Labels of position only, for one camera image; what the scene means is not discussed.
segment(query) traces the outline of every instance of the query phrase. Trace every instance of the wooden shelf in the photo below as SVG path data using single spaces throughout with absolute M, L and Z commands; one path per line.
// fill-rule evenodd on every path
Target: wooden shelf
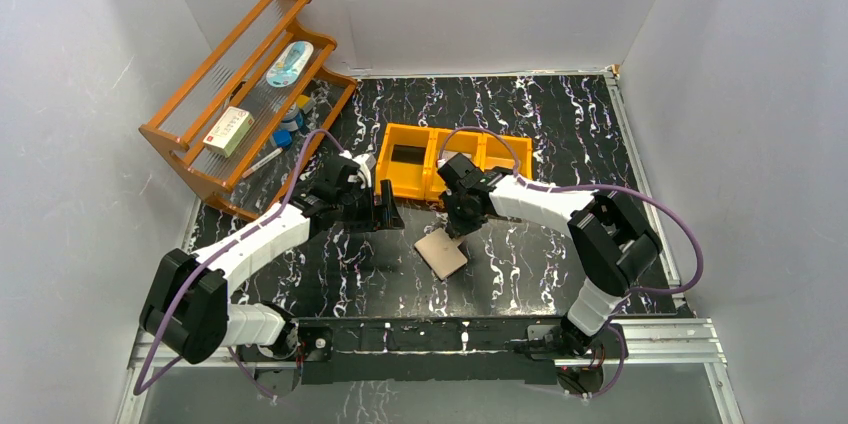
M 232 193 L 297 96 L 315 78 L 344 89 L 322 124 L 328 129 L 356 88 L 353 79 L 324 68 L 336 48 L 335 40 L 298 22 L 298 12 L 310 1 L 260 0 L 162 109 L 139 128 L 186 184 L 212 207 L 255 219 L 256 212 L 234 205 L 225 196 Z M 294 84 L 269 86 L 265 72 L 294 41 L 312 43 L 314 50 L 307 66 Z M 225 158 L 206 150 L 202 138 L 229 106 L 248 110 L 255 122 L 233 155 Z M 310 146 L 308 156 L 317 144 Z

